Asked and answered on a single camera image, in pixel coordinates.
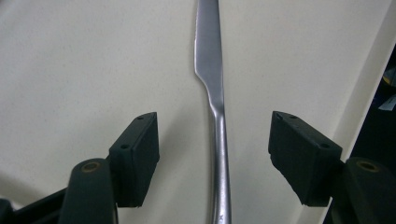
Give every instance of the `knife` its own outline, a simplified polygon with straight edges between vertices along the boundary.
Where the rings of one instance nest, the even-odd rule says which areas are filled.
[[[219,0],[198,0],[195,74],[204,83],[214,120],[213,224],[231,224],[230,177],[222,82]]]

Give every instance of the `silver knife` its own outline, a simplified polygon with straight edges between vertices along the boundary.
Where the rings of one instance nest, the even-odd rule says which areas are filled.
[[[198,0],[194,65],[204,83],[214,120],[213,224],[231,224],[230,177],[222,82],[219,0]]]

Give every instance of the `white surface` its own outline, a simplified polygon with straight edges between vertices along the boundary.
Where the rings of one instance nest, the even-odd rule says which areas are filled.
[[[272,166],[271,113],[299,116],[347,155],[395,43],[394,5],[220,1],[233,223],[318,223],[323,209],[303,210]],[[105,157],[133,118],[157,111],[161,160],[143,207],[120,209],[120,223],[207,223],[195,10],[195,1],[1,1],[0,194],[24,205],[64,188],[74,165]]]

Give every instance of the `metal butter knife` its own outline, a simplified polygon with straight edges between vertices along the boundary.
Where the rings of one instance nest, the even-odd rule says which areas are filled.
[[[231,224],[230,177],[222,82],[219,0],[198,0],[194,65],[204,83],[214,120],[213,224]]]

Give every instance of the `white table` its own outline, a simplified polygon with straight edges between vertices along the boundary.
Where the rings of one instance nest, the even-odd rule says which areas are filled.
[[[161,160],[120,223],[208,223],[209,112],[196,1],[1,1],[0,194],[26,205],[158,112]],[[347,158],[395,44],[396,2],[220,1],[233,223],[319,223],[267,152],[271,113]]]

